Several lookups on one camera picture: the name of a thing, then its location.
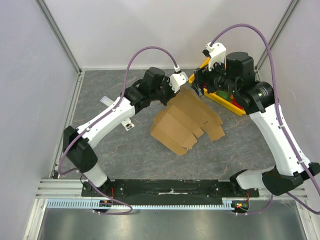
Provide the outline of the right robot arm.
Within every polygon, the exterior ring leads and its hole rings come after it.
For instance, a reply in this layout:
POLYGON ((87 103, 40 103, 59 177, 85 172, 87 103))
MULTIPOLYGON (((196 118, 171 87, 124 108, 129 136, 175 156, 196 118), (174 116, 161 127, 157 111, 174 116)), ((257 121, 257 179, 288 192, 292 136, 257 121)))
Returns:
POLYGON ((275 166, 261 170, 242 170, 232 175, 229 191, 235 197, 242 196, 247 189, 265 187, 280 196, 294 190, 310 177, 315 176, 320 165, 311 162, 297 148, 298 160, 286 134, 290 130, 280 110, 276 110, 273 87, 264 81, 255 80, 254 59, 243 51, 232 52, 223 62, 215 61, 213 67, 206 64, 194 70, 192 88, 198 95, 223 91, 233 96, 262 133, 275 160, 275 166))

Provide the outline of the brown cardboard box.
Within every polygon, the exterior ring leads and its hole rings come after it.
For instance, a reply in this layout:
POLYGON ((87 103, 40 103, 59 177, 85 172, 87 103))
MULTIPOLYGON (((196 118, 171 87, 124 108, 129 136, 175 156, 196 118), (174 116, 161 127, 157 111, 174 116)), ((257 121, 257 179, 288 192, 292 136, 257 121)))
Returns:
POLYGON ((153 119, 150 135, 178 156, 185 155, 203 134, 214 142, 225 136, 220 116, 187 88, 153 119))

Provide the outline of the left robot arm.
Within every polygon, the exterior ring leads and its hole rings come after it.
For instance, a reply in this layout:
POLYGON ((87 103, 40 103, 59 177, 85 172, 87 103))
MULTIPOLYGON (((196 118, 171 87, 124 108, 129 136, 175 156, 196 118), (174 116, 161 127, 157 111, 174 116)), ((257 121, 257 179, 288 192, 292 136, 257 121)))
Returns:
POLYGON ((108 176, 100 168, 94 152, 97 144, 124 120, 133 117, 153 101, 163 105, 174 98, 188 77, 179 68, 171 76, 162 69, 150 67, 143 78, 124 90, 112 105, 87 123, 63 131, 63 156, 93 184, 92 191, 99 197, 110 191, 108 176))

